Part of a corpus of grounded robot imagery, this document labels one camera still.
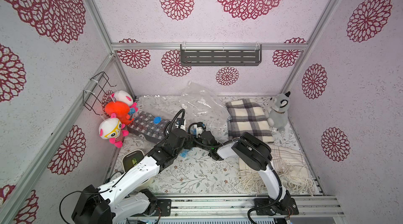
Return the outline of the white green lidded container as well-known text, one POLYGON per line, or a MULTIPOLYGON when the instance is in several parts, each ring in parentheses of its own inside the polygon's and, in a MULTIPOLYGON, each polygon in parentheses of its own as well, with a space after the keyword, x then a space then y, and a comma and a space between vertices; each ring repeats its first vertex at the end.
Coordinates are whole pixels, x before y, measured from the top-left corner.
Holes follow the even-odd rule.
POLYGON ((122 167, 124 172, 129 171, 131 168, 136 166, 144 158, 144 152, 142 150, 134 150, 126 154, 122 159, 122 167))

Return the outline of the black white knit scarf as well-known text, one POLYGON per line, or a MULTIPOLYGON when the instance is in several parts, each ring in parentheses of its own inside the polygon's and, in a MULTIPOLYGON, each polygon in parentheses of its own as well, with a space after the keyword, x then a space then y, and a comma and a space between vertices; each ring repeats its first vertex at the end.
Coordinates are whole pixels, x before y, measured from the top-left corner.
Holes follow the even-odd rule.
POLYGON ((154 124, 155 116, 147 113, 140 112, 134 121, 128 125, 128 131, 136 136, 143 136, 151 143, 159 143, 165 137, 164 130, 169 120, 163 119, 159 124, 154 124))

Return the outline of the red plush toy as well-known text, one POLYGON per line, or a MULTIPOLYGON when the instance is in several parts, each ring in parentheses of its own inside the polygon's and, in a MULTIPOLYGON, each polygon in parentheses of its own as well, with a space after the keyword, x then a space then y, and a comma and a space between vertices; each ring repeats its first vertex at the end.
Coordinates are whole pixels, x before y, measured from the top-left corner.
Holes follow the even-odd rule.
POLYGON ((109 102, 105 106, 105 112, 111 118, 117 118, 125 125, 130 125, 134 121, 134 119, 131 118, 131 115, 138 110, 137 103, 133 103, 132 106, 129 106, 121 101, 109 102))

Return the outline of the grey metal wall shelf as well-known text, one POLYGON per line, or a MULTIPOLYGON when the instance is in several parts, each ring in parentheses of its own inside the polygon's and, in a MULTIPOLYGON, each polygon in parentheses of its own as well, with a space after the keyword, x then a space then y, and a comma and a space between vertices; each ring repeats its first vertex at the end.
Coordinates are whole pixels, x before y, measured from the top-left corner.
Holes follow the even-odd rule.
POLYGON ((253 49, 186 49, 181 44, 179 59, 182 66, 258 66, 262 62, 262 46, 253 49))

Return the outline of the white pink plush toy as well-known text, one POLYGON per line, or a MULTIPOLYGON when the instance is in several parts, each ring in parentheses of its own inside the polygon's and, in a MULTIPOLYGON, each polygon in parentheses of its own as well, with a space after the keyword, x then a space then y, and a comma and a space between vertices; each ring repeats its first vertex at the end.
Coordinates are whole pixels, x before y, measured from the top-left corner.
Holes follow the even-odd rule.
POLYGON ((125 137, 129 135, 129 131, 126 130, 126 125, 122 123, 114 113, 109 119, 104 120, 99 125, 98 131, 102 139, 108 140, 117 148, 123 146, 125 137))
POLYGON ((126 91, 116 91, 111 94, 111 97, 115 101, 127 104, 127 106, 130 108, 137 106, 137 103, 134 101, 134 98, 126 91))

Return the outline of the blue round bag valve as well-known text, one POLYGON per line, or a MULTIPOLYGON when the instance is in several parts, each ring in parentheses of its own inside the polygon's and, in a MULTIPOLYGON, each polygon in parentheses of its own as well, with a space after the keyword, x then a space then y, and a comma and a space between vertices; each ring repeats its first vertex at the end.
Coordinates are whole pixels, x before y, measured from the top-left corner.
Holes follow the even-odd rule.
POLYGON ((159 123, 161 122, 161 120, 162 120, 161 117, 159 117, 159 116, 158 116, 158 117, 155 117, 154 120, 153 120, 153 123, 154 123, 154 124, 159 124, 159 123))

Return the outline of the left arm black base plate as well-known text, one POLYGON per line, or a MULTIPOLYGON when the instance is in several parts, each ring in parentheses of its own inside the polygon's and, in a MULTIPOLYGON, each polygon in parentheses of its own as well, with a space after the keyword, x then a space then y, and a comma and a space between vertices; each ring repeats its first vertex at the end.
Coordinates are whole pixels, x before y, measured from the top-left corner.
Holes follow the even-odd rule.
POLYGON ((133 217, 166 217, 171 215, 171 199, 158 198, 154 201, 128 198, 130 201, 130 214, 133 217))

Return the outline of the upper white pink plush toy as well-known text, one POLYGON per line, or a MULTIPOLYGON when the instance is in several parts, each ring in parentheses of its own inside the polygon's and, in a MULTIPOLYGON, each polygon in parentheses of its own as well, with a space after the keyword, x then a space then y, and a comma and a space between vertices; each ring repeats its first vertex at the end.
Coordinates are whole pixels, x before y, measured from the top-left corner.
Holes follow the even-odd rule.
POLYGON ((137 103, 134 101, 134 98, 126 91, 116 91, 111 94, 111 97, 115 101, 127 104, 127 106, 130 108, 137 106, 137 103))

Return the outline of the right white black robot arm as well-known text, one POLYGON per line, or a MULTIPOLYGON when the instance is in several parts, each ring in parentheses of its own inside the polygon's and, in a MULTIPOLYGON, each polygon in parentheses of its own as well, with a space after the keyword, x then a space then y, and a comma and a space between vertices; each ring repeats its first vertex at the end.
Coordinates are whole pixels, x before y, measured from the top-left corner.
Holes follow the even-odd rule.
POLYGON ((215 161, 238 156, 248 167, 258 172, 271 199, 270 205, 282 208, 289 202, 289 193, 283 188, 280 177, 274 169, 271 148, 266 143, 248 132, 220 144, 215 141, 211 132, 204 131, 198 137, 190 132, 187 134, 184 142, 185 149, 194 147, 203 149, 208 151, 208 155, 215 161))

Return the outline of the lower white pink plush toy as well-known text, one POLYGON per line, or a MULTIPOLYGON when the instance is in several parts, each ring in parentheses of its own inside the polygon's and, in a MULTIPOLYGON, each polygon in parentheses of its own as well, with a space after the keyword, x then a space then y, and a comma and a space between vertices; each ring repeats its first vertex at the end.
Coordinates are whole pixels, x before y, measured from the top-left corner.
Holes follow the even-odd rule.
POLYGON ((129 135, 129 131, 126 130, 126 125, 122 123, 114 113, 109 119, 104 120, 99 125, 98 131, 102 139, 108 140, 117 148, 123 146, 125 137, 129 135))

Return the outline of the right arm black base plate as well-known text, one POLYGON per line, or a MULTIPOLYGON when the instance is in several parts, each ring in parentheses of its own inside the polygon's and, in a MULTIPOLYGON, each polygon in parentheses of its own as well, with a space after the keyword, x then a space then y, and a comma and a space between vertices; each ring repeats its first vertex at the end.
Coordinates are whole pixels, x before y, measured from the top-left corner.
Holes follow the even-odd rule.
POLYGON ((254 208, 257 208, 255 212, 258 216, 274 216, 274 215, 298 215, 299 210, 297 207, 297 203, 294 198, 290 196, 290 194, 286 193, 283 200, 268 206, 273 202, 270 198, 257 198, 254 200, 254 208))

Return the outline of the clear plastic vacuum bag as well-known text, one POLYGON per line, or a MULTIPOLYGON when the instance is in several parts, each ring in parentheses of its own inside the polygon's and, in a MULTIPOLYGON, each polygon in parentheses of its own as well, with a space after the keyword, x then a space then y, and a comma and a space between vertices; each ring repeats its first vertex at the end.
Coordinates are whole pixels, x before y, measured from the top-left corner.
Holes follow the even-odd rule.
POLYGON ((141 112, 163 120, 171 120, 184 109, 188 125, 203 122, 208 130, 226 127, 232 118, 217 95, 194 82, 189 82, 179 96, 146 95, 139 98, 139 103, 141 112))

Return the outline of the grey plush husky toy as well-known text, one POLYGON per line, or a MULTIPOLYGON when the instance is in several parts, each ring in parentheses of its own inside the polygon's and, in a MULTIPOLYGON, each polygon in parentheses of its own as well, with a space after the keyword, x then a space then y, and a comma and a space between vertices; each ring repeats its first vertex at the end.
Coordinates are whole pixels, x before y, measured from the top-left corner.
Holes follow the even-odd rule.
POLYGON ((288 123, 288 109, 290 107, 291 92, 272 96, 264 112, 272 131, 284 133, 288 123))

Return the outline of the grey cream plaid scarf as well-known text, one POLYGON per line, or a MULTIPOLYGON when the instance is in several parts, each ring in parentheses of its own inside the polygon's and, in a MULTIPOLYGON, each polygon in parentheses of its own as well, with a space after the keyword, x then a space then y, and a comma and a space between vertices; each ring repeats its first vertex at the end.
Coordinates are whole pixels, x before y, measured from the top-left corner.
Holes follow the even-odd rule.
POLYGON ((231 116, 228 122, 230 139, 238 138, 246 132, 264 143, 275 142, 263 108, 255 100, 241 99, 227 102, 225 105, 231 116))

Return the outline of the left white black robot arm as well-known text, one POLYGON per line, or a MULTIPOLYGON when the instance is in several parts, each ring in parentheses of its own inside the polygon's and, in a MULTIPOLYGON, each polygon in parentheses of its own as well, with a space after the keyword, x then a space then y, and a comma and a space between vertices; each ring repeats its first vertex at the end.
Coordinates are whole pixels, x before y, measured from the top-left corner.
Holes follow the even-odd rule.
POLYGON ((130 170, 98 188, 90 185, 82 190, 71 215, 72 223, 117 224, 132 215, 152 214, 157 198, 149 190, 133 197, 129 194, 172 165, 188 141, 185 130, 171 125, 165 138, 130 170))

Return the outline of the cream fringed striped scarf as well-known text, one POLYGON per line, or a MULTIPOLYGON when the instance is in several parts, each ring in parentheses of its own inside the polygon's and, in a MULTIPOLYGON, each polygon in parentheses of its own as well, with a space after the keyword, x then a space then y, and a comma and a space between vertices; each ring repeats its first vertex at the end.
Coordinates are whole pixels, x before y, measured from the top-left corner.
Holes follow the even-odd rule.
MULTIPOLYGON (((310 175, 305 158, 300 151, 269 144, 272 165, 285 187, 292 195, 314 195, 319 192, 310 175)), ((250 168, 242 159, 239 160, 238 177, 248 193, 260 194, 267 191, 257 171, 250 168)))

